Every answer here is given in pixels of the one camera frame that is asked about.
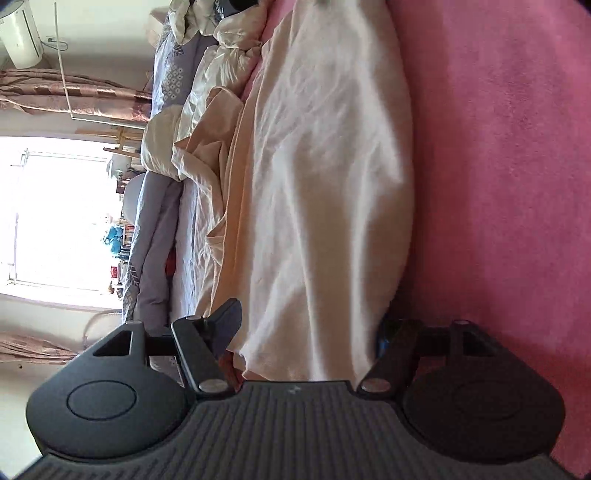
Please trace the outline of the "beige long sleeve shirt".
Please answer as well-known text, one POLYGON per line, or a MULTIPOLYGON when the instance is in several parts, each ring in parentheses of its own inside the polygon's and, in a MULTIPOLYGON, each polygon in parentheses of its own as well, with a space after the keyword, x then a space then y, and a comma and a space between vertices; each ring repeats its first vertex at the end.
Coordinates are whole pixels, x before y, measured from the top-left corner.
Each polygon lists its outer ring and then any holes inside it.
POLYGON ((276 27, 229 155, 221 275, 248 379, 358 382, 410 247, 413 122, 382 1, 300 1, 276 27))

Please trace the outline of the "lavender bed sheet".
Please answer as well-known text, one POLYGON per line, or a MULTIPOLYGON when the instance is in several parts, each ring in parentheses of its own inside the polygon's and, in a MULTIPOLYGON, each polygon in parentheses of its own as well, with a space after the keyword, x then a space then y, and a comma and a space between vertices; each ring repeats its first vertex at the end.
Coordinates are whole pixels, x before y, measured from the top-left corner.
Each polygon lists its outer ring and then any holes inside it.
POLYGON ((182 182, 175 233, 175 272, 170 287, 169 320, 193 315, 201 293, 198 265, 198 188, 192 180, 182 182))

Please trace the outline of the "grey quilt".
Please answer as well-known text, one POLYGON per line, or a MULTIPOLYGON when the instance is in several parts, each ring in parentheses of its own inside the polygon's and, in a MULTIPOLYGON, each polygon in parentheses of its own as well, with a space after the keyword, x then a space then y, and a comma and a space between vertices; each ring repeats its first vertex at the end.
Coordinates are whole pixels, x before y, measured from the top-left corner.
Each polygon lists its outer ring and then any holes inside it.
POLYGON ((145 170, 140 176, 134 233, 123 290, 123 318, 153 335, 165 331, 175 272, 175 233, 182 182, 145 170))

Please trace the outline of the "pink bed blanket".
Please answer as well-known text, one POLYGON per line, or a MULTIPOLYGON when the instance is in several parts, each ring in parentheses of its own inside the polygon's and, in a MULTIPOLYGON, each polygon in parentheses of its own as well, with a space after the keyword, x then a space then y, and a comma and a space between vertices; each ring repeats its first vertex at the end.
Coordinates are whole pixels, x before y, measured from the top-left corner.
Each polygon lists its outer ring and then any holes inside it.
POLYGON ((590 5, 391 1, 416 213, 394 312, 472 320, 550 380, 590 473, 590 5))

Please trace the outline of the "cream crumpled garment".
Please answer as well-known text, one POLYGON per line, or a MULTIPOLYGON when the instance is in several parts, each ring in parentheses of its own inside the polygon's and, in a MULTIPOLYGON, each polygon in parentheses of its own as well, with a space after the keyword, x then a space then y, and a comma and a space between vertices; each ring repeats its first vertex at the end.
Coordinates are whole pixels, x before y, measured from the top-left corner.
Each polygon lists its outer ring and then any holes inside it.
POLYGON ((270 1, 172 1, 154 58, 150 120, 140 161, 175 181, 187 177, 178 143, 190 137, 215 88, 242 94, 262 53, 270 1))

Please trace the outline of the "pink patterned curtain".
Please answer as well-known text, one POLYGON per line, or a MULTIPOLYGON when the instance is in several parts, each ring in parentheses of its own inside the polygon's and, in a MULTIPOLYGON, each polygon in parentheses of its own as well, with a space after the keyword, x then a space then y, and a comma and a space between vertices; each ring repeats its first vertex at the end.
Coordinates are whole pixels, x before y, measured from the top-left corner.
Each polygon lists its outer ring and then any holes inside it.
POLYGON ((150 93, 111 81, 55 69, 9 69, 1 72, 1 108, 145 123, 152 105, 150 93))

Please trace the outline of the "white air conditioner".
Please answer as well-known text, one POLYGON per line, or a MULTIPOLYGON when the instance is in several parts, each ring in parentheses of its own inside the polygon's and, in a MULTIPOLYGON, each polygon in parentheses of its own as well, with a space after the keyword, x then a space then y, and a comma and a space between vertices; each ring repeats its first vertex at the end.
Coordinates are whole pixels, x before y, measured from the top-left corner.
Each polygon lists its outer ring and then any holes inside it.
POLYGON ((1 41, 17 69, 38 65, 43 46, 28 1, 13 1, 1 10, 1 41))

